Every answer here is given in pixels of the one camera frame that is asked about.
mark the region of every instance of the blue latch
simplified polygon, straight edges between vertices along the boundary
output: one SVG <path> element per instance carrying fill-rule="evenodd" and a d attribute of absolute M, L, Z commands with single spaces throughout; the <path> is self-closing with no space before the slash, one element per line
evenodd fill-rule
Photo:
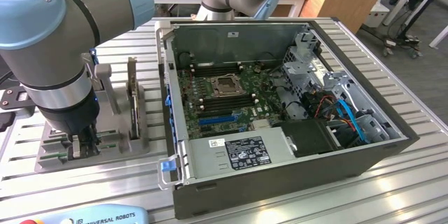
<path fill-rule="evenodd" d="M 177 160 L 162 162 L 162 171 L 163 172 L 171 172 L 173 170 L 177 170 Z"/>
<path fill-rule="evenodd" d="M 171 106 L 171 97 L 170 97 L 170 95 L 167 96 L 167 99 L 166 99 L 166 106 Z"/>

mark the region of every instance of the aluminum extrusion table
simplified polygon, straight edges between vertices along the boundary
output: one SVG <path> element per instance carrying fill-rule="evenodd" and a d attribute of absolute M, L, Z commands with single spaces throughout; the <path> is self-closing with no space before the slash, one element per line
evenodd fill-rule
<path fill-rule="evenodd" d="M 154 20 L 98 48 L 101 62 L 113 64 L 115 86 L 125 85 L 129 57 L 139 60 L 151 152 L 111 164 L 37 174 L 45 118 L 37 113 L 30 119 L 17 121 L 0 134 L 0 222 L 18 223 L 31 216 L 102 203 L 145 207 L 151 223 L 447 222 L 447 126 L 342 23 L 330 18 L 315 20 L 422 137 L 399 155 L 383 160 L 357 178 L 177 220 L 173 192 L 162 191 L 158 186 L 157 162 L 167 156 L 167 148 Z M 326 48 L 322 54 L 338 69 L 339 62 Z"/>

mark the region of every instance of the blue cable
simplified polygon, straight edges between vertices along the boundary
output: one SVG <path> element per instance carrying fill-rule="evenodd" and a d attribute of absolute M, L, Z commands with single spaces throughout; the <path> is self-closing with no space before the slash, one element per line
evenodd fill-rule
<path fill-rule="evenodd" d="M 342 100 L 342 99 L 339 99 L 338 101 L 339 101 L 339 103 L 342 104 L 342 106 L 345 107 L 345 109 L 346 109 L 346 111 L 347 111 L 347 114 L 349 114 L 349 116 L 350 116 L 350 119 L 351 119 L 351 121 L 353 121 L 353 124 L 354 124 L 354 126 L 355 126 L 355 129 L 357 129 L 357 131 L 358 131 L 359 138 L 361 138 L 366 143 L 370 144 L 371 141 L 369 141 L 369 140 L 366 139 L 365 132 L 363 132 L 362 128 L 361 128 L 359 125 L 358 125 L 357 118 L 355 118 L 355 116 L 354 116 L 354 114 L 353 114 L 353 110 L 350 109 L 350 106 L 349 106 L 347 102 L 346 102 L 345 100 Z"/>

